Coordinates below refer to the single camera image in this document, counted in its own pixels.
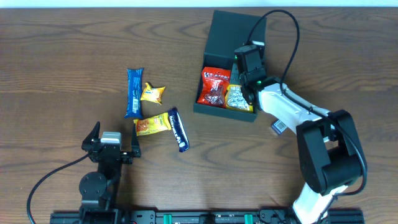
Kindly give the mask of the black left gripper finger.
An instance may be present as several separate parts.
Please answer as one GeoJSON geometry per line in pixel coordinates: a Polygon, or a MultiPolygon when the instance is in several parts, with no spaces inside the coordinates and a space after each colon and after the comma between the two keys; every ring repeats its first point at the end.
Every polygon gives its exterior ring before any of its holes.
{"type": "Polygon", "coordinates": [[[132,127],[132,138],[131,138],[131,150],[132,152],[140,152],[140,145],[139,145],[139,141],[137,138],[137,132],[136,132],[136,125],[133,124],[132,127]]]}
{"type": "Polygon", "coordinates": [[[87,137],[83,140],[83,144],[91,144],[92,141],[95,141],[96,139],[99,138],[99,133],[100,133],[100,122],[97,121],[96,124],[94,125],[94,128],[91,130],[91,132],[87,135],[87,137]]]}

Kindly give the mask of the yellow Hacks candy bag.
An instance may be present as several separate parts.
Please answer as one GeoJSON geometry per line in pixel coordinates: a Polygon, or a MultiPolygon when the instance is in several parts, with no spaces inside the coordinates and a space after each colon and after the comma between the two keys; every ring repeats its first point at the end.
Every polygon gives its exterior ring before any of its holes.
{"type": "Polygon", "coordinates": [[[225,95],[226,109],[253,113],[253,107],[243,97],[240,85],[230,84],[225,95]]]}

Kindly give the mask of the red Hacks candy bag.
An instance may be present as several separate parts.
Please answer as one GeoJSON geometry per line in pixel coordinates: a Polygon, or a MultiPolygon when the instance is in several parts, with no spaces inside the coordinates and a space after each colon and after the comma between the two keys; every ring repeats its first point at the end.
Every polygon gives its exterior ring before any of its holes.
{"type": "Polygon", "coordinates": [[[225,93],[229,86],[231,71],[216,67],[205,67],[202,70],[201,77],[203,86],[197,103],[225,108],[225,93]]]}

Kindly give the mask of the dark blue Cadbury chocolate bar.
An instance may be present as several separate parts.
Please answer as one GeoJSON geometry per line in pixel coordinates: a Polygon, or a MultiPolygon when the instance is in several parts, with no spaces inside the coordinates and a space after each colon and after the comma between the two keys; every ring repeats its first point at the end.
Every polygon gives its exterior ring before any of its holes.
{"type": "Polygon", "coordinates": [[[182,119],[176,108],[168,110],[169,122],[178,144],[179,152],[185,152],[189,149],[189,140],[183,127],[182,119]]]}

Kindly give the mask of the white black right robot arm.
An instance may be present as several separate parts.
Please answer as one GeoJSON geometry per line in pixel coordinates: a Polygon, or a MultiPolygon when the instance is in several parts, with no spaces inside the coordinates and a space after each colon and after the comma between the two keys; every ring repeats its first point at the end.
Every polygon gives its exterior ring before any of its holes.
{"type": "Polygon", "coordinates": [[[239,77],[247,104],[275,116],[297,137],[300,170],[305,185],[285,214],[286,223],[325,222],[332,203],[348,196],[358,178],[360,193],[367,165],[351,115],[319,108],[292,92],[282,80],[267,77],[260,45],[234,51],[233,74],[239,77]]]}

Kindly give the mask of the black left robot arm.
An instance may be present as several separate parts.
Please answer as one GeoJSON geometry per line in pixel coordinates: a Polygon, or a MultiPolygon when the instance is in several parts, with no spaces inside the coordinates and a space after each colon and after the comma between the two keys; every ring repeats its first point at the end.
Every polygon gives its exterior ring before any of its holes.
{"type": "Polygon", "coordinates": [[[132,164],[135,157],[141,157],[136,130],[132,130],[131,150],[123,151],[121,133],[104,132],[100,135],[100,122],[97,122],[81,148],[98,168],[80,180],[82,199],[78,223],[129,223],[129,212],[116,207],[116,197],[122,165],[132,164]]]}

